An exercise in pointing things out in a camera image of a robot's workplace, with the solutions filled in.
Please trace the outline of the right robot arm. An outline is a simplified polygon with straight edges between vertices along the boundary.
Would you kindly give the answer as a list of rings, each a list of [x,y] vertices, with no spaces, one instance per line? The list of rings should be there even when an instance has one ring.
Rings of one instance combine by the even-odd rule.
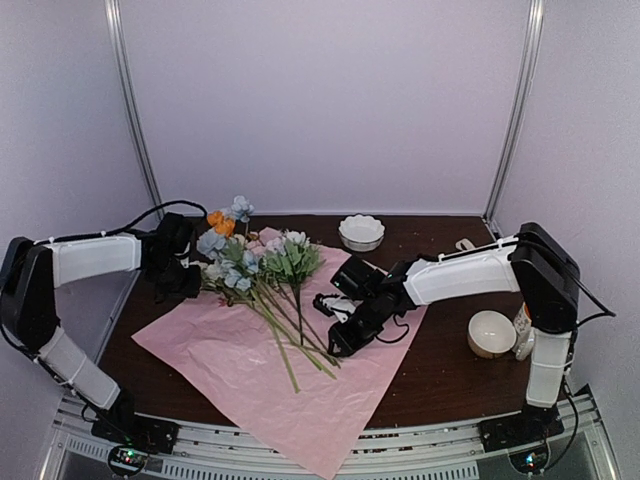
[[[523,407],[512,430],[530,442],[557,417],[557,403],[577,336],[580,269],[539,224],[474,249],[400,260],[389,270],[349,257],[330,280],[355,308],[328,330],[328,352],[350,357],[382,333],[392,317],[443,301],[521,296],[534,333]]]

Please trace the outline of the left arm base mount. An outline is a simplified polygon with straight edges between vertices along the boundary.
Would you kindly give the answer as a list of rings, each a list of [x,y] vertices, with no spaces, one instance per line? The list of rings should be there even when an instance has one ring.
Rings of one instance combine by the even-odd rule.
[[[118,426],[99,415],[91,434],[114,443],[107,454],[107,466],[117,476],[130,478],[142,472],[152,455],[171,454],[179,430],[177,423],[167,420],[134,415],[129,426]]]

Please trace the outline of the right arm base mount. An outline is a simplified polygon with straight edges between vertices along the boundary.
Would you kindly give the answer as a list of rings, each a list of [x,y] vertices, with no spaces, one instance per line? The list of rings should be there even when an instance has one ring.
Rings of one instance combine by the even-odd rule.
[[[479,436],[486,453],[505,451],[511,466],[521,474],[541,474],[550,462],[550,437],[565,431],[562,420],[544,424],[523,413],[483,420]]]

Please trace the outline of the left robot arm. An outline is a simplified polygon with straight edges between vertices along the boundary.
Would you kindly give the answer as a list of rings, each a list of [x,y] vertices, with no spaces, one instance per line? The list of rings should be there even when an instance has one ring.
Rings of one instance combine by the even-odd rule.
[[[17,349],[49,369],[94,408],[107,412],[106,429],[123,444],[144,433],[126,407],[122,388],[93,361],[107,318],[140,275],[154,299],[194,298],[201,280],[189,263],[191,220],[168,213],[152,231],[127,227],[34,241],[12,239],[1,266],[1,324]]]

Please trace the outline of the pink wrapping paper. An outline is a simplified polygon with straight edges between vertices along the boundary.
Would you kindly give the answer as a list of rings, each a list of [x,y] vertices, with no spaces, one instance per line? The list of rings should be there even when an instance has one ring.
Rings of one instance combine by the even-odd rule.
[[[379,340],[342,360],[330,379],[290,345],[300,391],[289,380],[265,321],[212,292],[182,302],[133,340],[177,370],[224,416],[324,479],[336,476],[400,367],[425,311],[403,331],[388,321]]]

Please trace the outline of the fake flower bouquet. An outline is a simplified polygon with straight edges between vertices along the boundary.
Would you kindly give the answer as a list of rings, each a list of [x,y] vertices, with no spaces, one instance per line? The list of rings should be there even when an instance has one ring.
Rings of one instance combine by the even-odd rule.
[[[200,270],[201,288],[220,295],[223,305],[244,305],[265,321],[296,393],[300,387],[286,345],[334,380],[340,361],[302,312],[302,287],[324,263],[320,246],[294,230],[265,240],[250,230],[253,213],[253,204],[237,195],[229,207],[207,216],[208,229],[196,241],[205,260],[192,263]]]

